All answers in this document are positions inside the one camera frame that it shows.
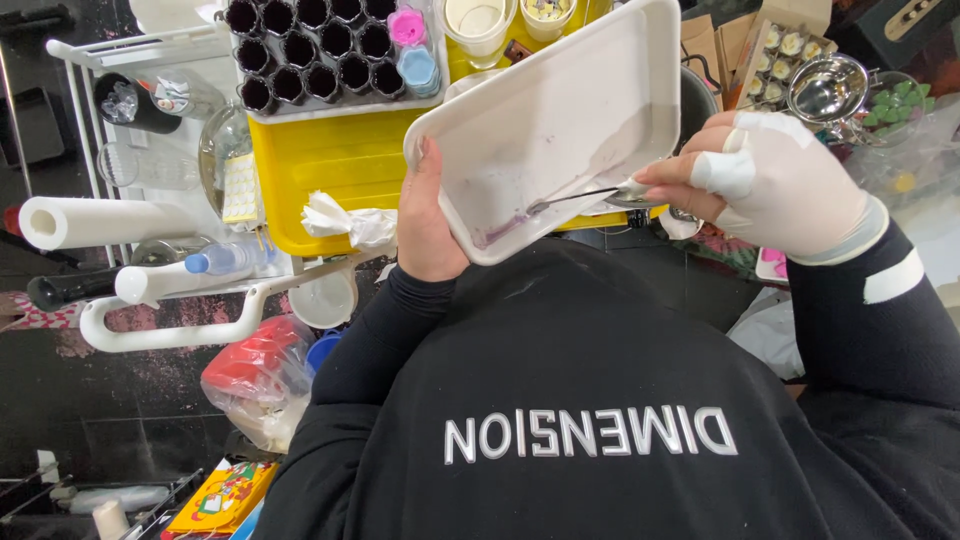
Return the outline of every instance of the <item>water bottle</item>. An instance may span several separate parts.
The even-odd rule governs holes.
[[[277,249],[258,239],[243,240],[229,244],[211,244],[198,254],[187,256],[186,269],[191,274],[224,276],[266,266],[276,258]]]

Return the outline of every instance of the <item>cart handle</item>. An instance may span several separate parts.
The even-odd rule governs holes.
[[[352,269],[357,264],[379,255],[356,254],[345,260],[311,268],[296,276],[281,276],[261,282],[247,291],[243,313],[233,323],[146,331],[111,331],[104,324],[105,315],[108,311],[129,306],[113,296],[94,300],[86,305],[80,315],[80,332],[87,343],[108,353],[232,343],[250,337],[260,326],[260,321],[263,320],[263,305],[268,296],[312,282],[327,274]]]

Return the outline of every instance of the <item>purple residue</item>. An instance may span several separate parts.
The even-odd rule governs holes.
[[[495,241],[499,240],[500,238],[504,237],[507,233],[512,231],[515,227],[526,223],[528,219],[530,219],[530,216],[525,213],[515,215],[514,218],[508,221],[507,223],[504,223],[503,225],[497,227],[496,229],[493,229],[492,231],[486,232],[484,234],[483,241],[477,242],[476,239],[474,239],[473,245],[476,246],[478,249],[482,249],[482,250],[487,249],[490,247],[491,244],[493,244]]]

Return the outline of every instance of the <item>black sleeve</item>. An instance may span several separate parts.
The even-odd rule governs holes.
[[[254,540],[341,538],[367,439],[396,373],[446,314],[455,281],[399,267],[321,364]]]
[[[891,222],[875,246],[847,262],[787,261],[797,346],[810,384],[960,408],[960,335],[926,275],[889,300],[865,299],[867,279],[905,261],[913,249]]]

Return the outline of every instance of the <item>gloved hand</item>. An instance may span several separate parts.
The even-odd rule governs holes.
[[[684,209],[800,264],[855,258],[890,223],[886,207],[786,114],[716,114],[679,156],[633,178],[650,186],[648,201]]]
[[[422,158],[416,169],[407,170],[400,190],[396,218],[396,262],[407,274],[422,282],[452,280],[467,268],[469,260],[453,239],[440,210],[440,173],[443,159],[437,143],[425,137],[420,142]]]

